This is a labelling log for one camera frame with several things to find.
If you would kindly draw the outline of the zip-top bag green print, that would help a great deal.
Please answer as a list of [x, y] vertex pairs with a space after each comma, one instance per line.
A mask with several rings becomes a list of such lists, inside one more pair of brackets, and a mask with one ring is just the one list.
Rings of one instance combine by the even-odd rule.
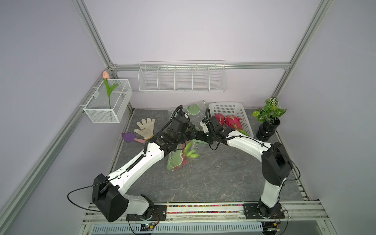
[[172, 117], [182, 116], [183, 121], [190, 122], [197, 129], [202, 130], [201, 122], [206, 117], [205, 112], [207, 109], [207, 103], [204, 100], [200, 100], [194, 103], [190, 103], [187, 106], [178, 105], [178, 110], [174, 112], [176, 108], [168, 110], [168, 119]]
[[200, 140], [191, 140], [178, 145], [178, 148], [168, 155], [167, 170], [174, 171], [197, 160], [208, 145]]

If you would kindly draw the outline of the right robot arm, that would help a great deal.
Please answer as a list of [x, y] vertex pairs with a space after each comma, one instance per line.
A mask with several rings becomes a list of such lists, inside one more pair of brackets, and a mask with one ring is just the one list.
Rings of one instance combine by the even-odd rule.
[[262, 142], [240, 133], [238, 130], [226, 126], [211, 115], [209, 108], [205, 110], [205, 118], [200, 123], [203, 130], [198, 135], [199, 139], [213, 144], [224, 144], [239, 149], [261, 163], [262, 176], [265, 179], [263, 192], [258, 200], [256, 213], [262, 218], [270, 218], [278, 212], [280, 193], [293, 170], [294, 164], [287, 154], [283, 144]]

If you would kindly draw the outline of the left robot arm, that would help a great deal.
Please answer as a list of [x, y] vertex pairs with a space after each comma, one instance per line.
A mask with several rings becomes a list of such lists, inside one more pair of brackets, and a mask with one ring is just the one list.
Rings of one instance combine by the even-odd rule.
[[144, 195], [129, 195], [129, 188], [170, 153], [181, 156], [183, 145], [196, 134], [196, 128], [182, 105], [172, 112], [167, 124], [158, 132], [154, 131], [154, 119], [142, 119], [137, 125], [135, 132], [145, 139], [143, 150], [118, 170], [107, 176], [98, 175], [91, 185], [92, 202], [97, 207], [95, 211], [102, 213], [108, 222], [116, 221], [123, 214], [137, 214], [143, 219], [152, 217], [153, 202]]

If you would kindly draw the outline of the pink dragon fruit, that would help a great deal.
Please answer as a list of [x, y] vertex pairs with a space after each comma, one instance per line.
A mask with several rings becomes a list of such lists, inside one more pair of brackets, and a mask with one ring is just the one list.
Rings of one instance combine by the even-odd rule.
[[223, 114], [216, 114], [215, 117], [222, 126], [225, 124], [226, 117]]
[[226, 117], [225, 123], [227, 126], [236, 129], [237, 131], [239, 131], [240, 133], [246, 136], [249, 136], [248, 133], [243, 130], [243, 127], [240, 121], [241, 121], [241, 118], [232, 115], [232, 116]]

